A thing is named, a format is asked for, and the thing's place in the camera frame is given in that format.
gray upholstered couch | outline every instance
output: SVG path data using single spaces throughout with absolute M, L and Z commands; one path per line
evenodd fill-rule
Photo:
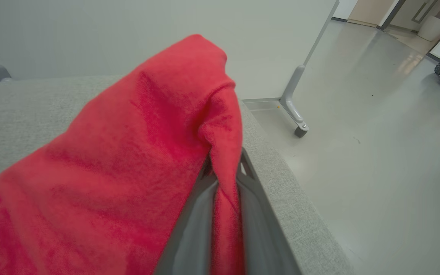
M 0 172 L 66 130 L 119 76 L 0 82 Z M 243 146 L 304 275 L 353 274 L 339 244 L 246 106 Z

baseboard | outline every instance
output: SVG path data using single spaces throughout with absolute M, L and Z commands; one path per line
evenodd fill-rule
M 430 57 L 431 59 L 440 62 L 440 58 L 438 58 L 437 56 L 435 56 L 434 54 L 428 53 L 426 54 L 426 56 Z
M 347 19 L 342 19 L 342 18 L 337 18 L 337 17 L 332 17 L 332 20 L 334 20 L 334 21 L 341 21 L 341 22 L 347 22 Z
M 395 38 L 395 39 L 398 40 L 398 38 L 397 38 L 396 36 L 391 35 L 389 32 L 385 32 L 385 34 L 388 35 L 388 36 L 391 36 L 391 37 L 393 37 L 393 38 Z
M 358 20 L 352 20 L 352 19 L 347 19 L 347 22 L 349 22 L 349 23 L 353 23 L 353 24 L 362 25 L 362 26 L 373 27 L 373 28 L 376 28 L 376 26 L 378 26 L 378 25 L 376 25 L 376 24 L 367 23 L 367 22 L 358 21 Z
M 243 103 L 263 102 L 263 101 L 279 101 L 281 97 L 271 97 L 270 99 L 243 99 Z
M 400 27 L 400 26 L 395 26 L 395 25 L 388 25 L 389 28 L 393 28 L 393 29 L 399 29 L 399 30 L 404 30 L 404 31 L 408 31 L 408 32 L 413 32 L 413 33 L 419 33 L 418 30 L 414 30 L 414 29 L 408 29 L 408 28 L 404 28 L 404 27 Z

red towel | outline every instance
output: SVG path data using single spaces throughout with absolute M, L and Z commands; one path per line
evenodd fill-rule
M 0 274 L 152 274 L 208 153 L 220 182 L 211 271 L 243 273 L 242 126 L 226 60 L 185 38 L 2 172 Z

gray floor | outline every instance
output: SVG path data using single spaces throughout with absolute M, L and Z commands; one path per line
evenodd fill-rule
M 331 22 L 295 91 L 248 103 L 360 275 L 440 274 L 440 82 L 398 40 Z

gray metal frame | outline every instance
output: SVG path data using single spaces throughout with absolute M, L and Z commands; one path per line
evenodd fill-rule
M 247 275 L 302 275 L 246 150 L 237 169 Z M 208 157 L 157 263 L 154 275 L 210 272 L 213 203 L 218 181 Z
M 330 14 L 327 17 L 327 20 L 325 21 L 324 26 L 322 27 L 322 30 L 318 34 L 318 37 L 313 44 L 307 58 L 305 59 L 305 62 L 303 65 L 298 66 L 295 69 L 295 72 L 290 78 L 290 81 L 288 82 L 288 85 L 285 88 L 285 91 L 283 92 L 283 95 L 281 96 L 280 104 L 285 108 L 285 110 L 288 112 L 288 114 L 291 116 L 291 118 L 295 121 L 296 124 L 298 124 L 297 129 L 295 130 L 295 135 L 299 138 L 304 136 L 304 134 L 307 133 L 310 128 L 305 123 L 303 117 L 300 115 L 299 111 L 296 109 L 295 105 L 293 104 L 293 92 L 295 92 L 295 88 L 300 82 L 300 78 L 303 75 L 303 72 L 305 71 L 305 67 L 307 66 L 313 52 L 315 51 L 315 48 L 320 42 L 320 39 L 322 38 L 322 35 L 325 32 L 325 29 L 327 28 L 328 23 L 332 19 L 332 16 L 334 15 L 335 10 L 337 9 L 337 6 L 339 5 L 339 0 L 335 1 L 334 7 L 332 7 L 332 10 L 330 11 Z

